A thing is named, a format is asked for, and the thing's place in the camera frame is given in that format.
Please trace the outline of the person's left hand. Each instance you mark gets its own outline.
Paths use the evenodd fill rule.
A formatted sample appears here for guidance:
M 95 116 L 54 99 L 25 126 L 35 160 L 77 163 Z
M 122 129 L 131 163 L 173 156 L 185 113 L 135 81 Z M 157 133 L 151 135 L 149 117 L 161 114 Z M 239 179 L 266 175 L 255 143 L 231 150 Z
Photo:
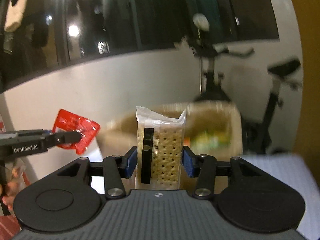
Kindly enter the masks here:
M 1 185 L 1 203 L 13 213 L 13 203 L 19 192 L 30 185 L 30 181 L 25 173 L 25 165 L 12 168 L 12 179 L 4 186 Z

